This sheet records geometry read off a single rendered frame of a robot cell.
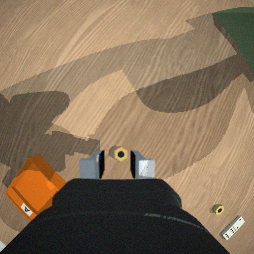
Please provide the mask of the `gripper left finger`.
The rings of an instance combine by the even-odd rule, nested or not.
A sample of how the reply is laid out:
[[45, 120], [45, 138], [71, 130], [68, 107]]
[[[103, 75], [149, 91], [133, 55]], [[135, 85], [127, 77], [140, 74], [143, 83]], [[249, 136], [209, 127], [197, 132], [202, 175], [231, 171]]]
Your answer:
[[83, 179], [101, 179], [105, 170], [104, 150], [97, 150], [89, 158], [79, 160], [79, 177]]

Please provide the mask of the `orange bins with labels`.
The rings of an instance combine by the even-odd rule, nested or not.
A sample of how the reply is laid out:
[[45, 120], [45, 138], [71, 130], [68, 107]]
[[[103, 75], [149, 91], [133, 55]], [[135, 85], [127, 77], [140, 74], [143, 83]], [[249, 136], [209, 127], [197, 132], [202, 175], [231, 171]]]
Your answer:
[[39, 154], [27, 159], [5, 194], [31, 221], [52, 206], [54, 194], [66, 183]]

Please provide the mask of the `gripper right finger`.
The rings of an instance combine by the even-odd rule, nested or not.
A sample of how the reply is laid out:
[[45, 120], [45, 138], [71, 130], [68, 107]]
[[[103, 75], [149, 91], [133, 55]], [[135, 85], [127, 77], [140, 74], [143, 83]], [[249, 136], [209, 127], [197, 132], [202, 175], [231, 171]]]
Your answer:
[[154, 179], [155, 160], [146, 159], [139, 151], [130, 151], [130, 170], [133, 179]]

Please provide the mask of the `white domino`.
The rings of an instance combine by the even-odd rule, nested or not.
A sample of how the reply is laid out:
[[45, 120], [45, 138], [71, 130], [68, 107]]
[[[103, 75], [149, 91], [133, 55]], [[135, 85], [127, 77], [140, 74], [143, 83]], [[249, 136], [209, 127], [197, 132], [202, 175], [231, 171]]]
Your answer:
[[221, 234], [228, 240], [244, 222], [243, 218], [239, 215]]

